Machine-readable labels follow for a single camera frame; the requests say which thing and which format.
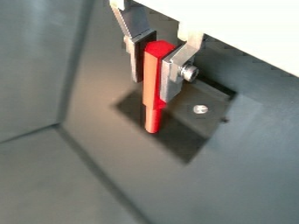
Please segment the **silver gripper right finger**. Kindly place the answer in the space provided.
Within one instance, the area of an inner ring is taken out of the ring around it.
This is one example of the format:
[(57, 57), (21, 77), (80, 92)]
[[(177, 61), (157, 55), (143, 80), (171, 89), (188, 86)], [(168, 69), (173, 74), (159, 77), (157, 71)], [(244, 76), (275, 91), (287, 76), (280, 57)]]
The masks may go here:
[(183, 81), (193, 81), (197, 67), (192, 65), (195, 53), (201, 48), (204, 33), (191, 24), (180, 24), (177, 38), (183, 42), (163, 58), (160, 98), (168, 102), (181, 91)]

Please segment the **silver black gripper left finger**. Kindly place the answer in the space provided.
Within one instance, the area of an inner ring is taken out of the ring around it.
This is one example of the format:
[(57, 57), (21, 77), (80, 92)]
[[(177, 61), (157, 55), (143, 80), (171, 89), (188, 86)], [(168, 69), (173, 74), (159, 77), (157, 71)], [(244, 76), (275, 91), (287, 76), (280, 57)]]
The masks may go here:
[(151, 29), (145, 7), (133, 0), (109, 0), (116, 21), (124, 33), (125, 51), (131, 59), (133, 82), (144, 78), (144, 49), (156, 40), (156, 31)]

